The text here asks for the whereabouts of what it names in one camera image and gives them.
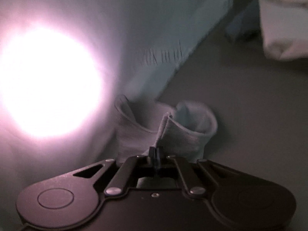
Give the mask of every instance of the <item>silver rivet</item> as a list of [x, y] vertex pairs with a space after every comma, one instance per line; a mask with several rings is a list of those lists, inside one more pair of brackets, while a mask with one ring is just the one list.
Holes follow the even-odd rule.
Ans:
[[109, 187], [105, 190], [108, 195], [119, 195], [122, 193], [122, 190], [118, 187]]
[[193, 194], [193, 195], [202, 195], [205, 193], [205, 188], [203, 187], [192, 187], [190, 189], [190, 192]]
[[159, 193], [153, 193], [153, 194], [151, 194], [151, 196], [154, 197], [154, 198], [157, 198], [157, 197], [160, 196], [160, 194]]

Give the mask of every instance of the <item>bright light spot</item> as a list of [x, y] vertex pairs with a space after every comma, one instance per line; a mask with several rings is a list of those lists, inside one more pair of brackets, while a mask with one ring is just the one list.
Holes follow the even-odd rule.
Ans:
[[0, 93], [20, 128], [35, 137], [78, 128], [100, 103], [101, 76], [82, 45], [39, 28], [13, 38], [0, 56]]

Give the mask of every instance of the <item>metal screw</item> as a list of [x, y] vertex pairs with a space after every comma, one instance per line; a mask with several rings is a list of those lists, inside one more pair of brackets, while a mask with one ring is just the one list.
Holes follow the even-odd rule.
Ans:
[[192, 187], [190, 189], [190, 192], [193, 194], [193, 195], [202, 195], [205, 193], [205, 188], [203, 187]]
[[105, 190], [105, 192], [108, 195], [119, 195], [122, 193], [122, 189], [118, 187], [109, 187]]
[[153, 194], [151, 194], [151, 196], [154, 197], [154, 198], [157, 198], [157, 197], [160, 196], [160, 194], [159, 193], [153, 193]]

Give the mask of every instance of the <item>gray surface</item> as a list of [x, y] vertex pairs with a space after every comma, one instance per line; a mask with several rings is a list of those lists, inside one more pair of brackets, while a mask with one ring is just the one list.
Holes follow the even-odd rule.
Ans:
[[[241, 1], [235, 1], [236, 8]], [[231, 45], [223, 29], [232, 13], [200, 44], [159, 100], [173, 106], [194, 100], [212, 108], [218, 132], [204, 157], [288, 188], [297, 200], [289, 230], [307, 230], [308, 60], [267, 60], [257, 41]]]

